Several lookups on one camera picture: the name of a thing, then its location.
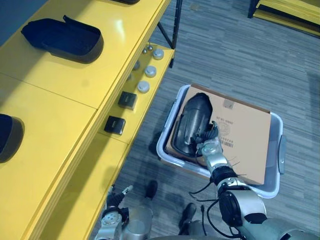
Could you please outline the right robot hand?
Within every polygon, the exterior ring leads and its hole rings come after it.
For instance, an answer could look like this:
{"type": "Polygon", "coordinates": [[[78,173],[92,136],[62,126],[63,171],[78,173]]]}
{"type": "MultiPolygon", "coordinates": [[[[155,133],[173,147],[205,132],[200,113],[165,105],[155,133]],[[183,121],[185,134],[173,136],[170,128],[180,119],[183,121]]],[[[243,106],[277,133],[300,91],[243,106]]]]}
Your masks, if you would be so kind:
{"type": "Polygon", "coordinates": [[[191,147],[194,151],[197,150],[197,145],[203,144],[205,141],[213,140],[219,136],[218,124],[213,120],[208,125],[208,130],[197,132],[195,136],[191,137],[191,147]]]}

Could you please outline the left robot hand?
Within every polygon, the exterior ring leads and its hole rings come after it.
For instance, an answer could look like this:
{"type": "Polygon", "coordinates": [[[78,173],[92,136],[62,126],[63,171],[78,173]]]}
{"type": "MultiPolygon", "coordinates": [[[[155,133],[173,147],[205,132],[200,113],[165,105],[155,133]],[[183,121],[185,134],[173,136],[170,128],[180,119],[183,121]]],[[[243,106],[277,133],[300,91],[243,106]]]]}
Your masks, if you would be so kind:
{"type": "Polygon", "coordinates": [[[125,196],[133,189],[133,185],[129,185],[124,190],[122,190],[120,193],[116,193],[116,187],[113,184],[107,193],[106,198],[106,207],[105,211],[107,213],[110,212],[118,212],[120,214],[128,214],[129,208],[128,207],[122,207],[119,208],[121,202],[124,200],[125,196]]]}

